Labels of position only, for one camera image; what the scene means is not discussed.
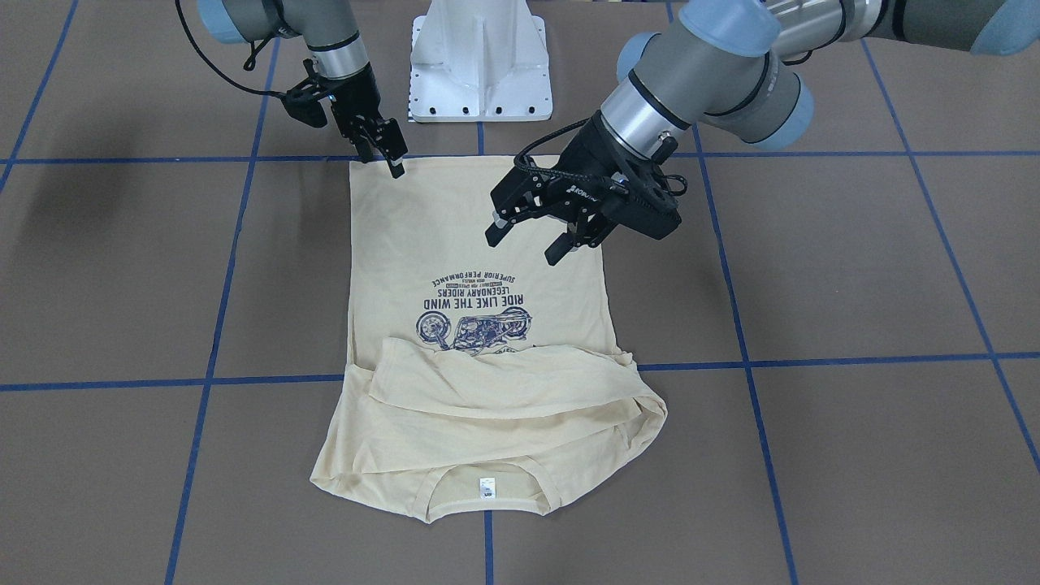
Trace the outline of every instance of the shirt tag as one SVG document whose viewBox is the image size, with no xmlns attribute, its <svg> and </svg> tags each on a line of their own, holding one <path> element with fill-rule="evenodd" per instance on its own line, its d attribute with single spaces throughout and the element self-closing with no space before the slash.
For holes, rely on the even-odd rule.
<svg viewBox="0 0 1040 585">
<path fill-rule="evenodd" d="M 480 478 L 480 500 L 495 499 L 495 478 Z"/>
</svg>

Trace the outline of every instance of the blue joint cap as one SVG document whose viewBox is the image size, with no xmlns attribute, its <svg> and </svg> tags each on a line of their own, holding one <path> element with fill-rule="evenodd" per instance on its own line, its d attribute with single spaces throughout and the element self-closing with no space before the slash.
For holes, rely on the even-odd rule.
<svg viewBox="0 0 1040 585">
<path fill-rule="evenodd" d="M 619 82 L 625 77 L 628 77 L 628 72 L 635 67 L 635 63 L 640 62 L 640 59 L 643 57 L 643 51 L 646 51 L 647 45 L 650 44 L 650 40 L 658 34 L 660 33 L 641 32 L 625 43 L 625 46 L 621 48 L 621 52 L 618 53 Z"/>
<path fill-rule="evenodd" d="M 1040 39 L 1040 1 L 1008 0 L 971 45 L 973 55 L 1013 55 Z"/>
<path fill-rule="evenodd" d="M 760 150 L 780 150 L 790 146 L 791 143 L 802 137 L 805 130 L 812 122 L 812 112 L 815 110 L 816 102 L 812 99 L 812 92 L 809 86 L 798 76 L 798 100 L 795 101 L 795 109 L 790 111 L 787 120 L 780 125 L 772 134 L 757 143 L 748 143 Z"/>
<path fill-rule="evenodd" d="M 238 27 L 231 20 L 228 8 L 224 6 L 224 0 L 199 0 L 199 17 L 206 30 L 220 43 L 245 43 L 242 33 L 238 32 Z"/>
<path fill-rule="evenodd" d="M 759 0 L 691 0 L 679 21 L 702 41 L 743 57 L 768 53 L 782 28 Z"/>
</svg>

